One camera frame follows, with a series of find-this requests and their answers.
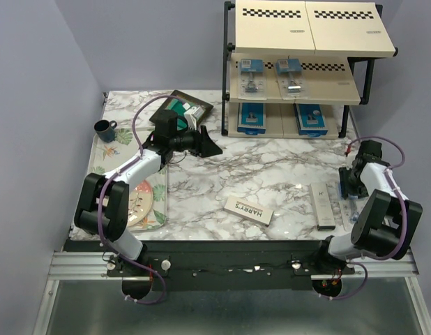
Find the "blister razor pack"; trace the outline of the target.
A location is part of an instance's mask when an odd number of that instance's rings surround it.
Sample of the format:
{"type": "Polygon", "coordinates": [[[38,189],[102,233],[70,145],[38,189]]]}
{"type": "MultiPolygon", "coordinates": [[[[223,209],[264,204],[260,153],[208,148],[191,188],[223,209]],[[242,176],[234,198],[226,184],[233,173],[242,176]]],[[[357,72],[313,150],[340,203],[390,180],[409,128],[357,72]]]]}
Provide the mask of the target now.
{"type": "Polygon", "coordinates": [[[241,59],[238,64],[239,98],[242,100],[266,100],[266,76],[261,59],[241,59]]]}
{"type": "Polygon", "coordinates": [[[298,59],[279,59],[275,63],[278,88],[283,100],[305,98],[308,93],[303,69],[298,59]]]}
{"type": "Polygon", "coordinates": [[[337,182],[337,190],[342,224],[347,232],[351,232],[360,215],[357,206],[359,198],[355,195],[349,196],[347,199],[343,198],[340,182],[337,182]]]}

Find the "blue Harry's razor box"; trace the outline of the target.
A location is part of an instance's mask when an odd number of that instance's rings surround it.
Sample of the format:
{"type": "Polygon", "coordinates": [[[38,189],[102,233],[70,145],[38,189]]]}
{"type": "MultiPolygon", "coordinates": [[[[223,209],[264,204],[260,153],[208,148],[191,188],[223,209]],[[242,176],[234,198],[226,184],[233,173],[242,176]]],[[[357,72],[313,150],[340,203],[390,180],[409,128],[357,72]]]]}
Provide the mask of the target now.
{"type": "Polygon", "coordinates": [[[320,137],[328,133],[326,119],[320,105],[294,104],[294,114],[299,135],[320,137]]]}
{"type": "Polygon", "coordinates": [[[246,135],[266,132],[266,110],[263,103],[241,103],[237,116],[237,131],[246,135]]]}

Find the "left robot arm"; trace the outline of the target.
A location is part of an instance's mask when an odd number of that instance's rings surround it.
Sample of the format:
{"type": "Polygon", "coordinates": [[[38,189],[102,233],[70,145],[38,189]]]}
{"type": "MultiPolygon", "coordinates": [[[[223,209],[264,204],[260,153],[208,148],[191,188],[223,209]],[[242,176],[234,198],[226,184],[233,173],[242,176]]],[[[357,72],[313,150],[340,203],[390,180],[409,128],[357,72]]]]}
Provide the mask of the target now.
{"type": "Polygon", "coordinates": [[[123,268],[133,276],[146,270],[146,247],[127,228],[130,193],[146,178],[161,171],[174,152],[208,158],[222,154],[205,126],[198,130],[177,128],[181,117],[165,110],[137,153],[105,173],[88,174],[82,186],[73,222],[123,258],[123,268]]]}

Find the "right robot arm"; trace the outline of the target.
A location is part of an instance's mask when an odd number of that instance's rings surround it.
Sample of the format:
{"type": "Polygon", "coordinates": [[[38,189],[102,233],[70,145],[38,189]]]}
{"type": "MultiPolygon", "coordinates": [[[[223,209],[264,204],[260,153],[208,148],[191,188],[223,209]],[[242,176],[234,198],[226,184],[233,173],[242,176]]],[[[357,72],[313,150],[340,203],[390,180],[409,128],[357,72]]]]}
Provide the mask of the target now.
{"type": "Polygon", "coordinates": [[[339,169],[343,199],[366,198],[349,234],[330,236],[319,243],[313,256],[315,269],[323,274],[344,269],[348,260],[361,256],[373,260],[400,260],[407,253],[423,208],[398,186],[393,170],[405,162],[403,150],[383,137],[352,140],[345,154],[359,142],[351,167],[339,169]]]}

